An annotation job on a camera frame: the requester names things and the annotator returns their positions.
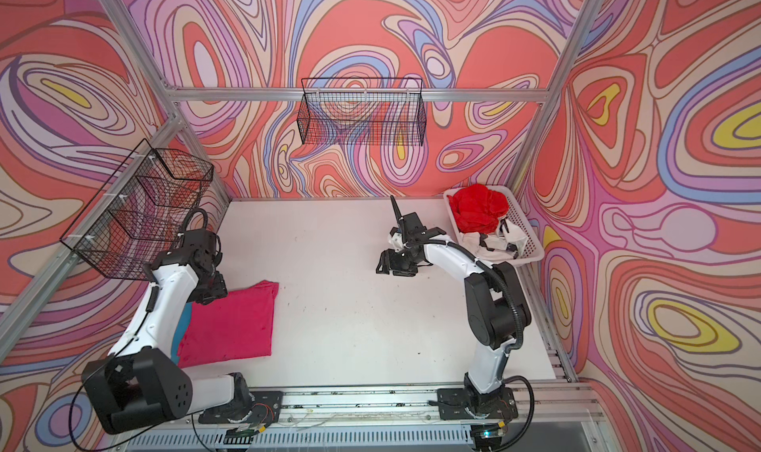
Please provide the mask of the red t shirt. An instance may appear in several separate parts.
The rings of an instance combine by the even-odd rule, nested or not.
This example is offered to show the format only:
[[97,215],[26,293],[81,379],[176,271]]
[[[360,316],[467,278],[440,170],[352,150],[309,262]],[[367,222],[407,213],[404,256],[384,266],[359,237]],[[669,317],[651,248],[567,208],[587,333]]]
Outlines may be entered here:
[[448,195],[458,230],[465,234],[494,234],[509,212],[507,197],[482,184],[473,184]]

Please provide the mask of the folded teal t shirt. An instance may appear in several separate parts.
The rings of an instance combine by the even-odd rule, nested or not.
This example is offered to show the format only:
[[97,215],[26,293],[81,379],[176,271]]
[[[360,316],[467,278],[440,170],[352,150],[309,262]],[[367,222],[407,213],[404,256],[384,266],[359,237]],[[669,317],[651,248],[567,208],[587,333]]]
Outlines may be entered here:
[[176,325],[176,329],[174,329],[174,335],[172,335],[172,344],[170,345],[170,358],[176,365],[180,364],[180,345],[182,345],[182,340],[184,340],[186,331],[190,326],[191,318],[192,306],[190,303],[187,303],[182,309],[182,314],[180,315],[180,319],[178,319],[178,325]]

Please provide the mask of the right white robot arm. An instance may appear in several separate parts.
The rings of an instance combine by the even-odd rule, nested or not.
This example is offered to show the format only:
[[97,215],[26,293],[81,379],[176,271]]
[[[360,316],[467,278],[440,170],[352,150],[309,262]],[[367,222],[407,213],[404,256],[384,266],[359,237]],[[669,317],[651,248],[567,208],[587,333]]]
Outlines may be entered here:
[[390,230],[392,247],[380,254],[376,273],[413,278],[422,267],[437,267],[449,274],[464,288],[467,321],[479,343],[464,386],[437,391],[433,404],[440,418],[518,418],[505,368],[511,353],[523,346],[532,317],[515,267],[479,259],[444,230],[424,226],[417,213],[402,213],[395,198],[390,202],[396,227]]

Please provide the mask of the white black garment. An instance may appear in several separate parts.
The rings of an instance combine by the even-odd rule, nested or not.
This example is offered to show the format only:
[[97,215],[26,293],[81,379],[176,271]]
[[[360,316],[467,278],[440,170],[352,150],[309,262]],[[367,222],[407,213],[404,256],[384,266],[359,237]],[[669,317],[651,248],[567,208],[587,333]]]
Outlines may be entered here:
[[462,245],[478,259],[502,262],[520,258],[528,242],[528,235],[517,225],[504,219],[491,234],[467,233]]

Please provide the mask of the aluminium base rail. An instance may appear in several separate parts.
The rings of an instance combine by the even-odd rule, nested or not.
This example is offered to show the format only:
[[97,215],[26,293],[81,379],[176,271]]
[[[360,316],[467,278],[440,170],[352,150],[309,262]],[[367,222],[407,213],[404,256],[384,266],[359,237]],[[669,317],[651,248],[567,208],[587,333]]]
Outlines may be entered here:
[[113,451],[618,451],[589,387],[537,382],[509,386],[491,412],[472,416],[454,386],[255,390],[264,403],[251,423],[184,418],[148,432],[113,437]]

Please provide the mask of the white plastic laundry basket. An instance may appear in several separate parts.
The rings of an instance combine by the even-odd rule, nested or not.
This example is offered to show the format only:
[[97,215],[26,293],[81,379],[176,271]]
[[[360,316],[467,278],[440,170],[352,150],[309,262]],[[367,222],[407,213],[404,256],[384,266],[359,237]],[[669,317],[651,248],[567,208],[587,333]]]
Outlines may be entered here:
[[[526,247],[522,256],[516,260],[503,261],[503,262],[507,262],[507,263],[510,263],[511,265],[514,265],[515,267],[518,267],[518,266],[527,265],[527,264],[541,261],[544,258],[544,248],[541,246],[541,243],[539,242],[533,228],[530,226],[525,214],[521,210],[515,196],[505,186],[486,186],[486,187],[490,188],[491,190],[496,190],[497,192],[501,192],[507,197],[507,201],[509,202],[509,212],[507,212],[507,216],[505,216],[505,218],[503,219],[506,219],[510,221],[511,223],[517,225],[528,235],[528,242],[526,244]],[[443,199],[445,202],[447,213],[449,215],[450,221],[454,229],[454,237],[457,240],[457,242],[460,245],[462,245],[462,238],[465,233],[462,233],[458,230],[455,224],[455,219],[449,207],[449,202],[447,198],[448,195],[452,195],[458,190],[461,190],[461,188],[452,188],[451,190],[447,190],[447,192],[444,192],[443,194]]]

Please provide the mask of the magenta t shirt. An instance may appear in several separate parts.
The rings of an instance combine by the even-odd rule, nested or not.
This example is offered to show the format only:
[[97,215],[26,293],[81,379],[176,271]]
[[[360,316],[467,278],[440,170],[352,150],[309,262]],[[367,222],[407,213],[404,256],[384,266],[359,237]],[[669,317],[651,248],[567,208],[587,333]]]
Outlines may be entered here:
[[262,281],[210,305],[190,303],[192,318],[180,345],[182,368],[269,357],[279,284]]

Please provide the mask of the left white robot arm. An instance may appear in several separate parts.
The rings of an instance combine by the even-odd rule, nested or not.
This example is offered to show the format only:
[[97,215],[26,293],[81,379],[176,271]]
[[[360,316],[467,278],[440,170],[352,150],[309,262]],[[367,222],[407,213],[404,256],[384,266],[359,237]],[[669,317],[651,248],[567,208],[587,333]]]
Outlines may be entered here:
[[83,390],[111,435],[192,414],[227,422],[251,414],[253,401],[241,374],[194,379],[172,358],[190,307],[228,295],[218,270],[219,236],[206,226],[190,228],[194,216],[208,214],[200,207],[190,210],[172,245],[144,265],[149,284],[132,321],[107,357],[88,363],[82,374]]

